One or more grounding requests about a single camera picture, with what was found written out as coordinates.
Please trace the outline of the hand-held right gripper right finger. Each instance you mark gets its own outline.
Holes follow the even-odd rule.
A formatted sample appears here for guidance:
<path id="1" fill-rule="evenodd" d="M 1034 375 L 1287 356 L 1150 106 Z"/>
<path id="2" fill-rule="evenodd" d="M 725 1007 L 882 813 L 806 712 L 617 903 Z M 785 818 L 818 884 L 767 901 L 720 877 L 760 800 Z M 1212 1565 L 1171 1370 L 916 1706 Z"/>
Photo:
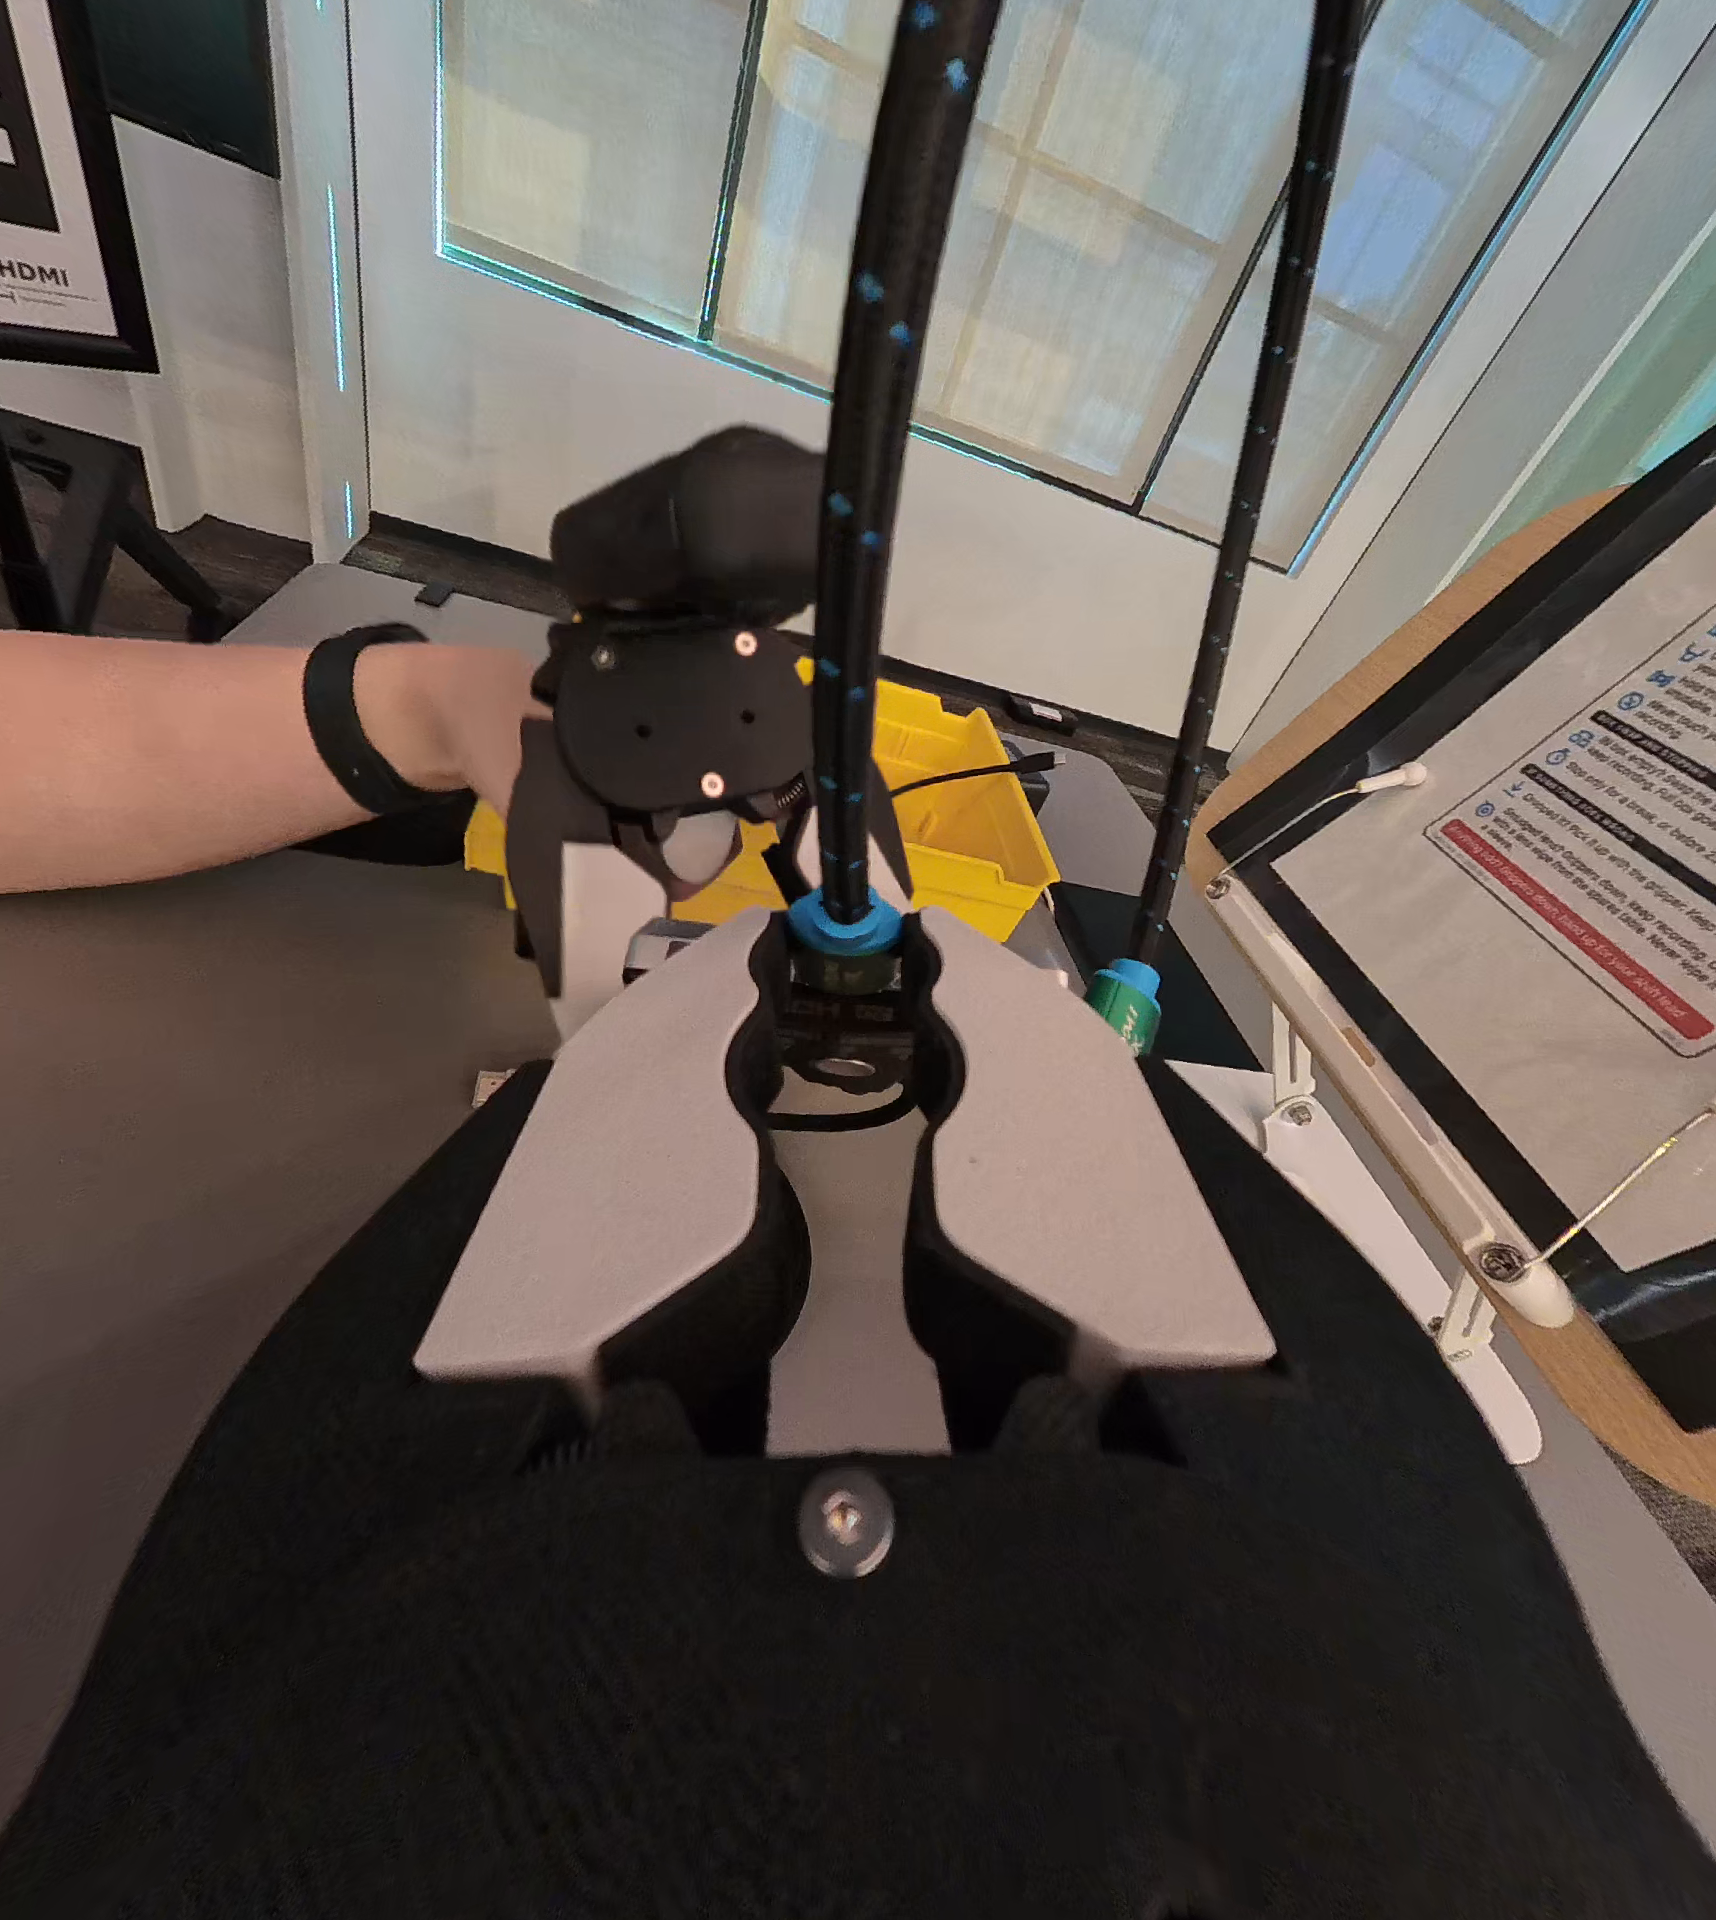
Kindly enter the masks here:
<path id="1" fill-rule="evenodd" d="M 952 1453 L 988 1453 L 1034 1381 L 1106 1411 L 1134 1378 L 1276 1361 L 1146 1070 L 1079 996 L 924 908 L 904 1017 L 924 1121 L 904 1314 Z"/>

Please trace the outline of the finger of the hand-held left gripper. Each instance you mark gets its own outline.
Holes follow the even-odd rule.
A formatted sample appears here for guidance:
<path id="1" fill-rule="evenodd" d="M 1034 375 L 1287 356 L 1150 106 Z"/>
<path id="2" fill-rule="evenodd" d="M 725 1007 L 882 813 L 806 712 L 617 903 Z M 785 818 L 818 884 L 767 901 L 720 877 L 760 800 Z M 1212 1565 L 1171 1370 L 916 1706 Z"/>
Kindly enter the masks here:
<path id="1" fill-rule="evenodd" d="M 913 883 L 890 783 L 868 757 L 863 769 L 866 875 L 882 903 L 912 903 Z"/>
<path id="2" fill-rule="evenodd" d="M 567 769 L 550 719 L 519 727 L 519 767 L 504 830 L 504 881 L 515 951 L 532 961 L 548 998 L 563 991 L 563 851 L 606 847 L 606 804 Z"/>

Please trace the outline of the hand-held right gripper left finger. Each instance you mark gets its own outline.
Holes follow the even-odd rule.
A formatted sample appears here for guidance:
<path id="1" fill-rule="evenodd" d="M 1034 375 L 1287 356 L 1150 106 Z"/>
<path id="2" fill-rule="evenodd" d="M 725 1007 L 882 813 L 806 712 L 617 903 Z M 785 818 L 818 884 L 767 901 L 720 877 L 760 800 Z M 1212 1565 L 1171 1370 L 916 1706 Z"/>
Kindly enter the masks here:
<path id="1" fill-rule="evenodd" d="M 760 1454 L 811 1247 L 767 1115 L 785 927 L 748 911 L 624 986 L 548 1064 L 414 1355 L 433 1383 L 548 1381 L 583 1415 L 665 1389 Z"/>

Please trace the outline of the silver metal hdmi hub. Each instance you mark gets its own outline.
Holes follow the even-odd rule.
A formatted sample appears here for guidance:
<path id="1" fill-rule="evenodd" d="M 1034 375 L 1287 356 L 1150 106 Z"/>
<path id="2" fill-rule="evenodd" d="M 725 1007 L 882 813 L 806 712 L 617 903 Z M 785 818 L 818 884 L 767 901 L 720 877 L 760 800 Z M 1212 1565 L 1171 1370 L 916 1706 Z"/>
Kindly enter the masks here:
<path id="1" fill-rule="evenodd" d="M 567 1045 L 624 991 L 631 938 L 678 918 L 704 883 L 662 881 L 611 844 L 565 843 L 559 887 L 559 991 L 548 996 L 558 1046 Z"/>

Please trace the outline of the braided hdmi cable blue plug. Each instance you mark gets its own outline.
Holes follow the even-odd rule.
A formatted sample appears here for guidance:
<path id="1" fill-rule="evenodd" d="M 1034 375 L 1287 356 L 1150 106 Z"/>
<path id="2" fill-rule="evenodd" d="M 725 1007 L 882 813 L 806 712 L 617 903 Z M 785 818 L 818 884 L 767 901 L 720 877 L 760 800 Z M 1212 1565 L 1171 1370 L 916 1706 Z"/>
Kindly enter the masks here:
<path id="1" fill-rule="evenodd" d="M 910 1103 L 887 1018 L 861 1017 L 895 986 L 905 916 L 871 881 L 871 809 L 894 810 L 876 783 L 876 687 L 921 356 L 1000 11 L 902 4 L 869 133 L 821 462 L 807 776 L 820 877 L 783 911 L 785 1064 L 842 1104 L 802 1118 L 810 1132 L 879 1125 Z"/>

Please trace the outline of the person's left forearm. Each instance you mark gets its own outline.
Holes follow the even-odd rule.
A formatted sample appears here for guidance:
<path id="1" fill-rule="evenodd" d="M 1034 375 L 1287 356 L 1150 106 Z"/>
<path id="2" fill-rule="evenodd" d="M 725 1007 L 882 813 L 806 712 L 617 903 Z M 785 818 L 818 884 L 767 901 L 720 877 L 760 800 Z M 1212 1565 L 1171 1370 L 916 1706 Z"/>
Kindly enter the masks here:
<path id="1" fill-rule="evenodd" d="M 136 884 L 366 823 L 294 650 L 0 633 L 0 899 Z"/>

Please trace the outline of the person's left hand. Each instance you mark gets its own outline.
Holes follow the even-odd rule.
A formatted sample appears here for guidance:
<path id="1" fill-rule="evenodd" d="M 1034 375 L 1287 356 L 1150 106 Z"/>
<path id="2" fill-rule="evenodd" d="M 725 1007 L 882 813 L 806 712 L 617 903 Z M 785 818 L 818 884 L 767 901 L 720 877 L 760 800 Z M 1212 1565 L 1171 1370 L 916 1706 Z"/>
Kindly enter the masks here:
<path id="1" fill-rule="evenodd" d="M 367 646 L 352 670 L 359 728 L 415 791 L 469 793 L 508 816 L 525 723 L 550 720 L 536 664 L 506 648 L 443 643 Z"/>

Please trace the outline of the black wristband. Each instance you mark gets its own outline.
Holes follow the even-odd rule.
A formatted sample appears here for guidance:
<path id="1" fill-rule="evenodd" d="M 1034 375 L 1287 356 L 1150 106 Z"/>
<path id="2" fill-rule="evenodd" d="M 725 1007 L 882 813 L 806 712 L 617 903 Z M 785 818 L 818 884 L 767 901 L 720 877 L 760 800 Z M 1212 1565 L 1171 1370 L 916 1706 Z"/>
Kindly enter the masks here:
<path id="1" fill-rule="evenodd" d="M 323 769 L 370 818 L 415 813 L 432 804 L 456 804 L 471 789 L 430 789 L 405 780 L 366 732 L 358 709 L 358 667 L 380 648 L 426 646 L 427 639 L 407 625 L 378 625 L 323 637 L 302 669 L 302 717 Z"/>

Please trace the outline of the round wooden board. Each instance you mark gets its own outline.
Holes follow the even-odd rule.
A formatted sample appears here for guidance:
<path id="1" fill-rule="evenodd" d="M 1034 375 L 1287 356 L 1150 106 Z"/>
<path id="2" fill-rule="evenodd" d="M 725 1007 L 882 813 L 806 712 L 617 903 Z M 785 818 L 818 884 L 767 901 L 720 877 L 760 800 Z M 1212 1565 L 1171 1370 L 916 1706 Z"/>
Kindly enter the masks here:
<path id="1" fill-rule="evenodd" d="M 1205 804 L 1200 827 L 1221 824 L 1263 786 L 1306 763 L 1438 655 L 1449 637 L 1556 544 L 1575 533 L 1598 531 L 1601 513 L 1617 494 L 1620 488 L 1611 487 L 1556 507 L 1471 562 L 1236 769 L 1221 794 Z M 1179 901 L 1205 908 L 1279 1020 L 1301 1041 L 1319 1084 L 1328 1088 L 1325 1101 L 1349 1113 L 1389 1165 L 1392 1192 L 1409 1198 L 1426 1226 L 1443 1237 L 1451 1283 L 1445 1318 L 1457 1312 L 1466 1295 L 1471 1323 L 1484 1332 L 1506 1327 L 1545 1391 L 1592 1439 L 1652 1480 L 1716 1508 L 1716 1429 L 1680 1429 L 1590 1318 L 1577 1316 L 1560 1328 L 1536 1324 L 1485 1275 L 1479 1258 L 1488 1249 L 1513 1241 L 1512 1219 L 1456 1146 L 1421 1115 L 1417 1099 L 1249 889 L 1229 879 L 1221 901 L 1205 901 L 1201 889 L 1220 862 L 1221 855 L 1212 844 L 1195 840 L 1185 859 L 1187 879 Z"/>

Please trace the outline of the frosted glass window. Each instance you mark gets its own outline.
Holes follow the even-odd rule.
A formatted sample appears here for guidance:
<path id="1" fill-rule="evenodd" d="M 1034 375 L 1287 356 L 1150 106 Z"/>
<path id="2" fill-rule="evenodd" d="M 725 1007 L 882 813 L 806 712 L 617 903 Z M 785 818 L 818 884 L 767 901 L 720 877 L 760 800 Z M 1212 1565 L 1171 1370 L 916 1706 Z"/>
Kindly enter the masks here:
<path id="1" fill-rule="evenodd" d="M 825 395 L 898 4 L 437 4 L 440 253 Z M 1648 4 L 1363 7 L 1253 558 L 1297 570 Z M 1218 541 L 1311 4 L 1002 4 L 918 433 Z"/>

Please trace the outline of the black framed instruction sheet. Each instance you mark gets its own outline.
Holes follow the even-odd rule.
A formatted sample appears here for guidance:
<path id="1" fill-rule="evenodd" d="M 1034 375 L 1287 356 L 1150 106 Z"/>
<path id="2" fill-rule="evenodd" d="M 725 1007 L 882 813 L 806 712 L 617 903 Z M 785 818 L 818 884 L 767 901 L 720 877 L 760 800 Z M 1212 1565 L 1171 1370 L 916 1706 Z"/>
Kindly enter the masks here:
<path id="1" fill-rule="evenodd" d="M 1543 1247 L 1716 1092 L 1716 425 L 1289 775 L 1203 829 Z M 1672 1423 L 1716 1429 L 1716 1122 L 1553 1256 Z"/>

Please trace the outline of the black sign stand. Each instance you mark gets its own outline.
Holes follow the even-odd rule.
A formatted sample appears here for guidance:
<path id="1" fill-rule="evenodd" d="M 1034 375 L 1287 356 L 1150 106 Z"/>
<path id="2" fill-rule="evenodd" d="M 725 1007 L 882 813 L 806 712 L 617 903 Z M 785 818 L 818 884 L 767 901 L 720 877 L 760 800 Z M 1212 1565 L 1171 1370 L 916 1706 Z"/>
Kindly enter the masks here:
<path id="1" fill-rule="evenodd" d="M 235 615 L 146 514 L 134 447 L 0 409 L 0 578 L 13 623 L 33 633 L 91 630 L 115 557 L 186 615 L 186 637 L 213 645 Z"/>

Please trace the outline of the framed marker sign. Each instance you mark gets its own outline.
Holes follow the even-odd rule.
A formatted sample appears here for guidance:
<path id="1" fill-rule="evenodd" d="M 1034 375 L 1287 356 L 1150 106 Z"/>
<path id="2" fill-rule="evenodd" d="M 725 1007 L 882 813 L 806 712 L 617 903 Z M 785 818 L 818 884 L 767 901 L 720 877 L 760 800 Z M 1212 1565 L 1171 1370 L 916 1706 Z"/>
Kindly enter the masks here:
<path id="1" fill-rule="evenodd" d="M 0 2 L 0 360 L 160 371 L 85 7 Z"/>

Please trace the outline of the white metal bracket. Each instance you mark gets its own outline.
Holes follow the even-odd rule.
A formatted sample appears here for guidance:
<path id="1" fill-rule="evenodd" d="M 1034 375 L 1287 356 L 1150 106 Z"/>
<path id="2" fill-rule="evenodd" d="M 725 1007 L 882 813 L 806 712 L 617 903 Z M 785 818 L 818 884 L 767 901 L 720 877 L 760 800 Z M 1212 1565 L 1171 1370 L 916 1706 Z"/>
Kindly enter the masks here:
<path id="1" fill-rule="evenodd" d="M 1495 1310 L 1474 1280 L 1430 1261 L 1421 1241 L 1325 1113 L 1310 1046 L 1286 1015 L 1269 1010 L 1272 1106 L 1258 1125 L 1263 1159 L 1349 1241 L 1398 1296 L 1490 1429 L 1503 1459 L 1540 1459 L 1541 1429 L 1518 1381 L 1491 1348 Z"/>

